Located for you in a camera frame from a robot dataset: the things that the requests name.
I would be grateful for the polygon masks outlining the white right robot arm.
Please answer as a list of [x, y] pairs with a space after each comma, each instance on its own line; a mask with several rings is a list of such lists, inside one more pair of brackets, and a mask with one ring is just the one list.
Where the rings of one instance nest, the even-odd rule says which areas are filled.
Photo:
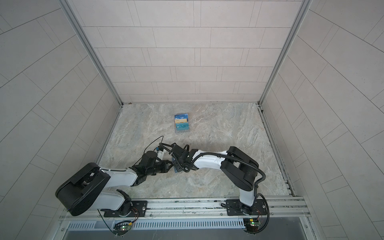
[[240, 189], [240, 202], [248, 207], [253, 206], [257, 198], [258, 184], [266, 179], [259, 164], [237, 147], [230, 147], [224, 152], [204, 152], [190, 150], [189, 145], [180, 147], [169, 145], [167, 150], [176, 161], [176, 165], [184, 172], [198, 169], [221, 170], [232, 183]]

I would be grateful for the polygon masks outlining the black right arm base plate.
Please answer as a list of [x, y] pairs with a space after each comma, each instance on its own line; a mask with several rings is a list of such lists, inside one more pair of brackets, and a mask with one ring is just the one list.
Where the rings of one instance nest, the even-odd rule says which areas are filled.
[[239, 199], [228, 199], [224, 203], [228, 216], [266, 216], [267, 206], [263, 199], [256, 199], [250, 207], [240, 202]]

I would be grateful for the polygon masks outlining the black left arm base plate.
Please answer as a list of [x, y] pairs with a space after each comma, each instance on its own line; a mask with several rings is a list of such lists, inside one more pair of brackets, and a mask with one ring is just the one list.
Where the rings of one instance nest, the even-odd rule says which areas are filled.
[[101, 211], [106, 218], [140, 218], [145, 216], [147, 206], [147, 201], [131, 201], [118, 210], [101, 209]]

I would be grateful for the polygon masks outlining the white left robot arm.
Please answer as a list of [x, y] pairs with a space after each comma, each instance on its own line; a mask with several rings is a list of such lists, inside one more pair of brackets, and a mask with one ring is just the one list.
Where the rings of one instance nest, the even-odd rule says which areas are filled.
[[101, 210], [106, 217], [129, 216], [135, 212], [131, 197], [120, 189], [117, 193], [105, 189], [135, 187], [147, 176], [167, 173], [174, 164], [163, 160], [163, 156], [162, 151], [148, 151], [137, 164], [124, 170], [103, 169], [96, 163], [88, 163], [60, 185], [55, 196], [72, 216], [79, 216], [87, 210]]

